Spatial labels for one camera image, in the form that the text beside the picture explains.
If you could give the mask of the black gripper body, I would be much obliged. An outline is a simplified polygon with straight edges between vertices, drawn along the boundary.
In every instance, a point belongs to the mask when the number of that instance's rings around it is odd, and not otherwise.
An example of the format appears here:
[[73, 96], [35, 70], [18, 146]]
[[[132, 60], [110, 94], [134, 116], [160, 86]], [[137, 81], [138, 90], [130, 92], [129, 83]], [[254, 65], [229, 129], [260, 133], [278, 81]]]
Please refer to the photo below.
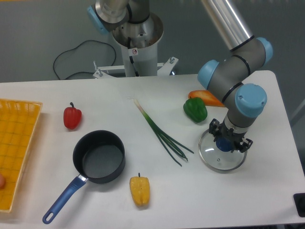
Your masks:
[[237, 133], [234, 129], [228, 129], [224, 123], [219, 124], [215, 132], [215, 143], [218, 149], [223, 152], [240, 151], [244, 152], [243, 138], [245, 132]]

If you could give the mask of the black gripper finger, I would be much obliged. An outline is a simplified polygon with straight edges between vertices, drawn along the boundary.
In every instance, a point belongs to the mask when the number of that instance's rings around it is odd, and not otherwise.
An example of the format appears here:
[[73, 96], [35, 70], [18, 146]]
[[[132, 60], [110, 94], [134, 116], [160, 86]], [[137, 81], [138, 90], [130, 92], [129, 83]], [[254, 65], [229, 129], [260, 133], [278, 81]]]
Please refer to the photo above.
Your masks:
[[253, 141], [249, 138], [244, 139], [243, 141], [236, 144], [235, 149], [241, 153], [246, 152], [253, 144]]
[[209, 124], [209, 133], [213, 136], [213, 141], [216, 142], [220, 136], [219, 130], [220, 123], [217, 119], [213, 119]]

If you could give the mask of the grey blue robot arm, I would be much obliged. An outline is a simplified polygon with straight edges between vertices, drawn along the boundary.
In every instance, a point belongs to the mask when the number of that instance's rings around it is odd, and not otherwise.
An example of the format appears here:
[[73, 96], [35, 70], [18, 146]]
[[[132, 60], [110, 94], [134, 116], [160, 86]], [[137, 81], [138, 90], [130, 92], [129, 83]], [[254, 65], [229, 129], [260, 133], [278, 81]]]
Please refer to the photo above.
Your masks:
[[[245, 152], [252, 141], [244, 135], [263, 111], [267, 95], [243, 81], [272, 58], [273, 48], [252, 34], [231, 1], [205, 0], [203, 6], [232, 54], [222, 63], [210, 60], [198, 72], [200, 84], [228, 109], [222, 123], [211, 122], [209, 133], [221, 151]], [[147, 0], [98, 0], [87, 13], [100, 33], [111, 33], [120, 44], [126, 76], [159, 72], [156, 52], [163, 24]]]

